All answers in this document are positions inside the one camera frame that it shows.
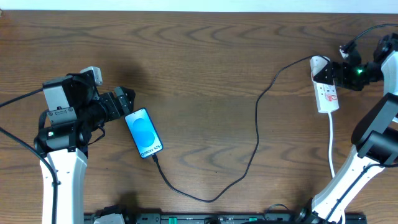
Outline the blue Galaxy smartphone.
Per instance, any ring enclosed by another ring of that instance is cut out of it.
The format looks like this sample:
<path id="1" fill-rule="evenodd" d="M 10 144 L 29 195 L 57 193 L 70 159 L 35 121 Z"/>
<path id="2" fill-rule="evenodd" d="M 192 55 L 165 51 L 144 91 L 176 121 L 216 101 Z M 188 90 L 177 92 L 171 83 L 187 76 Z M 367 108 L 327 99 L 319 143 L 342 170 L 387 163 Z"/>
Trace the blue Galaxy smartphone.
<path id="1" fill-rule="evenodd" d="M 141 108 L 124 119 L 141 158 L 145 159 L 163 150 L 162 141 L 146 108 Z"/>

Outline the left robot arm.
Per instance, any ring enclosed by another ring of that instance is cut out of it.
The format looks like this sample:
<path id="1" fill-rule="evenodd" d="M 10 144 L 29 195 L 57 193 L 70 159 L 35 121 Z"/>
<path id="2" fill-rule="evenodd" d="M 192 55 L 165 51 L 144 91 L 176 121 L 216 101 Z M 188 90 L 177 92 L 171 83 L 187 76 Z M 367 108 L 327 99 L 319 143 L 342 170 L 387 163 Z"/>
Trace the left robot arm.
<path id="1" fill-rule="evenodd" d="M 44 184 L 43 223 L 83 223 L 84 179 L 92 133 L 131 113 L 135 92 L 118 86 L 99 94 L 100 73 L 88 70 L 47 81 L 48 110 L 39 119 L 35 149 Z"/>

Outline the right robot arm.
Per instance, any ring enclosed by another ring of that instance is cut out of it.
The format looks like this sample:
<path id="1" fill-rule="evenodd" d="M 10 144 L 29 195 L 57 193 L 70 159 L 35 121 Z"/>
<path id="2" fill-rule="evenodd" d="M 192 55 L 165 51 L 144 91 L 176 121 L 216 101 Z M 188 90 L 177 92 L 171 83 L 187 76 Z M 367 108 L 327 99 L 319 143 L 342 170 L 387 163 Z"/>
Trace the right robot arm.
<path id="1" fill-rule="evenodd" d="M 384 83 L 383 97 L 355 127 L 349 155 L 332 180 L 295 218 L 297 223 L 346 223 L 345 208 L 384 169 L 397 167 L 397 34 L 384 36 L 373 60 L 363 64 L 351 40 L 340 47 L 343 62 L 322 56 L 310 59 L 311 79 L 319 113 L 338 109 L 336 88 L 361 91 L 372 82 Z"/>

